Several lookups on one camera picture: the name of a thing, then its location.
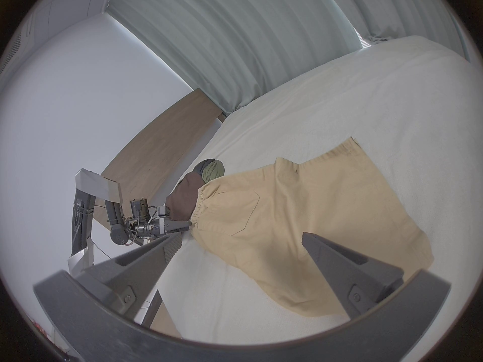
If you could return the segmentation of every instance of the back pocket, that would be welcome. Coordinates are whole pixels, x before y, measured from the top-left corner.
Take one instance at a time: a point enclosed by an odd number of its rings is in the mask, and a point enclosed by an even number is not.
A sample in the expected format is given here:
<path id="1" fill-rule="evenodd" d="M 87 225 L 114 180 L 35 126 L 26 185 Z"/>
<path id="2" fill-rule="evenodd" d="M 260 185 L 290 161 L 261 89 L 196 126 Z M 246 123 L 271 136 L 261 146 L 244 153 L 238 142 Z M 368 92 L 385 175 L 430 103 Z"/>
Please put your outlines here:
<path id="1" fill-rule="evenodd" d="M 243 231 L 260 200 L 253 190 L 217 193 L 204 200 L 197 228 L 233 236 Z"/>

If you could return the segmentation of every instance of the curtain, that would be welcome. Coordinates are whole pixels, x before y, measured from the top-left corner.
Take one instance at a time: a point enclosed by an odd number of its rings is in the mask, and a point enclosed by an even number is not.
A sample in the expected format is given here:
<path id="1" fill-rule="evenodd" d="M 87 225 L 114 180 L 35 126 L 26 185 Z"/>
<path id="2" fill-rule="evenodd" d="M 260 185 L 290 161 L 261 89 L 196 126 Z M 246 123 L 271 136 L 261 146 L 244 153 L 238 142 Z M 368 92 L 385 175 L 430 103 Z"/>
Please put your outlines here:
<path id="1" fill-rule="evenodd" d="M 334 0 L 109 0 L 107 12 L 226 113 L 361 48 Z"/>
<path id="2" fill-rule="evenodd" d="M 420 35 L 464 57 L 464 45 L 444 0 L 335 0 L 370 44 Z"/>

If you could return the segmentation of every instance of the yellow pants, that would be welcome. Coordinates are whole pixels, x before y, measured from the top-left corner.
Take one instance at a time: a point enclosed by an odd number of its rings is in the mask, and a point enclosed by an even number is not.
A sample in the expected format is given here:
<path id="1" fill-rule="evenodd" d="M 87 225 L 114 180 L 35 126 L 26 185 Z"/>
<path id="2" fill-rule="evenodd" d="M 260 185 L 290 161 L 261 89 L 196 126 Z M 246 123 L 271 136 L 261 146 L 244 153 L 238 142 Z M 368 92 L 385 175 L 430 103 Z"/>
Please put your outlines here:
<path id="1" fill-rule="evenodd" d="M 300 165 L 277 158 L 216 178 L 198 191 L 191 221 L 204 249 L 307 317 L 344 310 L 302 246 L 303 232 L 401 267 L 404 280 L 433 262 L 426 234 L 352 138 Z"/>

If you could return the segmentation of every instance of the white bed sheet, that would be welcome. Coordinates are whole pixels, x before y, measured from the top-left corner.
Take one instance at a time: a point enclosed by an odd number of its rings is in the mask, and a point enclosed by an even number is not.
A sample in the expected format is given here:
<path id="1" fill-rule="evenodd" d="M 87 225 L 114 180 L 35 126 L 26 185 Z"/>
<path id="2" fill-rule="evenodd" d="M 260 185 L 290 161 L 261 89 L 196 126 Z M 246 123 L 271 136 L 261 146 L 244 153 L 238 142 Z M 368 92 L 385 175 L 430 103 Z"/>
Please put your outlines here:
<path id="1" fill-rule="evenodd" d="M 193 165 L 217 158 L 226 175 L 302 163 L 353 136 L 431 240 L 430 270 L 452 283 L 433 325 L 405 360 L 426 353 L 455 320 L 483 268 L 483 75 L 421 37 L 333 60 L 234 112 Z M 346 320 L 304 318 L 200 248 L 189 233 L 158 287 L 186 339 L 271 343 Z"/>

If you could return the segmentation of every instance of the green folded cloth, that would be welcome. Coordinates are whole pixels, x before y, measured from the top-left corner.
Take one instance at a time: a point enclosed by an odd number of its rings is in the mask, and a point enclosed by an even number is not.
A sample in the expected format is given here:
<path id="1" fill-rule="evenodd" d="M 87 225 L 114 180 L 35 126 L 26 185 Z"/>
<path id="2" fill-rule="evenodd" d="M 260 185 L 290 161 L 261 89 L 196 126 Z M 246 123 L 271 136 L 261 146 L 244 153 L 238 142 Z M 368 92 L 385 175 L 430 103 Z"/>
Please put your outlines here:
<path id="1" fill-rule="evenodd" d="M 210 182 L 211 180 L 222 177 L 225 174 L 225 167 L 219 160 L 214 160 L 213 162 L 209 163 L 202 172 L 203 181 L 205 184 Z"/>

